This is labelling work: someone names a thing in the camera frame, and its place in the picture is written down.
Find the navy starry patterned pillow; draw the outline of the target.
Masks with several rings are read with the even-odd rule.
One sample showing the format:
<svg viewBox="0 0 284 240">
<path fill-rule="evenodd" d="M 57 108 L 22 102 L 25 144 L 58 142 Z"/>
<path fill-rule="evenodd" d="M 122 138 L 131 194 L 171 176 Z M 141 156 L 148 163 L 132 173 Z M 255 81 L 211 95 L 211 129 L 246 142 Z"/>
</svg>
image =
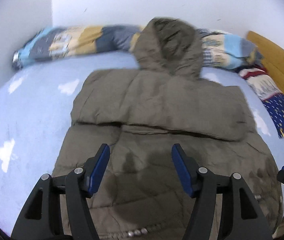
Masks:
<svg viewBox="0 0 284 240">
<path fill-rule="evenodd" d="M 240 67 L 236 70 L 255 92 L 269 113 L 278 136 L 284 138 L 284 93 L 263 66 Z"/>
</svg>

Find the light blue cloud bedsheet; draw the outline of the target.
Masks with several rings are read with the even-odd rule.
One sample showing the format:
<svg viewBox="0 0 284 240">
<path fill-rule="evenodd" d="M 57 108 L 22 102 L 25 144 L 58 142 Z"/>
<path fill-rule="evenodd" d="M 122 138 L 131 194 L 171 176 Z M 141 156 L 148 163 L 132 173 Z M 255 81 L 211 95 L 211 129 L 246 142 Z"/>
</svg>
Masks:
<svg viewBox="0 0 284 240">
<path fill-rule="evenodd" d="M 120 51 L 38 63 L 0 89 L 0 229 L 11 235 L 38 177 L 51 172 L 85 79 L 101 69 L 137 69 Z"/>
</svg>

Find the wooden yellow headboard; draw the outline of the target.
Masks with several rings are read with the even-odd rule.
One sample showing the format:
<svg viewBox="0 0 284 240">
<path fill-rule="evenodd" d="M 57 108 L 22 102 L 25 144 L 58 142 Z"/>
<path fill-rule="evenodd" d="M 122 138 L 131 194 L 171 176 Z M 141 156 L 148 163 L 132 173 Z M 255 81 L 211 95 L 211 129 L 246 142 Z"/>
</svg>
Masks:
<svg viewBox="0 0 284 240">
<path fill-rule="evenodd" d="M 284 93 L 284 49 L 253 31 L 247 33 L 246 39 L 257 45 L 263 55 L 262 64 Z"/>
</svg>

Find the olive puffer hooded jacket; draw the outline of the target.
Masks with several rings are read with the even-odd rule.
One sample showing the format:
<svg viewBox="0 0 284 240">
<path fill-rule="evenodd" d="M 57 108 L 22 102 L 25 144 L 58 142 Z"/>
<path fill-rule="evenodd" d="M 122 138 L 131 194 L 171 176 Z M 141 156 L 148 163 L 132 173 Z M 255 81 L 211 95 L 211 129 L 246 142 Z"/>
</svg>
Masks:
<svg viewBox="0 0 284 240">
<path fill-rule="evenodd" d="M 101 186 L 87 201 L 98 236 L 182 238 L 194 202 L 173 165 L 174 144 L 215 174 L 240 173 L 275 231 L 283 216 L 277 165 L 241 89 L 200 78 L 200 31 L 154 18 L 133 54 L 138 69 L 87 77 L 53 171 L 66 175 L 109 145 Z"/>
</svg>

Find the patchwork blue orange quilt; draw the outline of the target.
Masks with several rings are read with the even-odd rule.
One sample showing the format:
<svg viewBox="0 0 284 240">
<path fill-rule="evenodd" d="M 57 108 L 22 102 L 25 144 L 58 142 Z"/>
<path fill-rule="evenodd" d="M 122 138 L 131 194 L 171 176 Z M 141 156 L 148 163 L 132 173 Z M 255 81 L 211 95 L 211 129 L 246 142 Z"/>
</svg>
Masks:
<svg viewBox="0 0 284 240">
<path fill-rule="evenodd" d="M 12 68 L 16 71 L 40 61 L 51 61 L 75 55 L 133 51 L 143 31 L 139 25 L 106 25 L 87 27 L 48 27 L 35 34 L 14 52 Z M 258 65 L 263 56 L 251 41 L 220 30 L 199 29 L 203 65 L 236 69 Z"/>
</svg>

